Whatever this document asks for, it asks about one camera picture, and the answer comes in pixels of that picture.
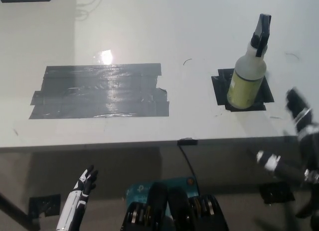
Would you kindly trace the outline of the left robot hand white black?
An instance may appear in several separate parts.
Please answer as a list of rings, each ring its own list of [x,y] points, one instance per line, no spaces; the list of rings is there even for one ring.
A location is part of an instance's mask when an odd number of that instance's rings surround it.
[[[89,195],[96,187],[97,175],[98,170],[95,170],[93,165],[84,170],[66,199],[56,227],[57,231],[80,230]]]

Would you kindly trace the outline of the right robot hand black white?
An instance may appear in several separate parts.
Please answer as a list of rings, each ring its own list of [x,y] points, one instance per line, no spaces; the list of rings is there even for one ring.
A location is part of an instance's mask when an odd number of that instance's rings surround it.
[[[282,156],[269,151],[258,151],[256,163],[279,178],[296,182],[319,182],[319,124],[313,121],[313,112],[306,99],[296,88],[288,90],[286,108],[290,111],[297,133],[301,167],[287,162]]]

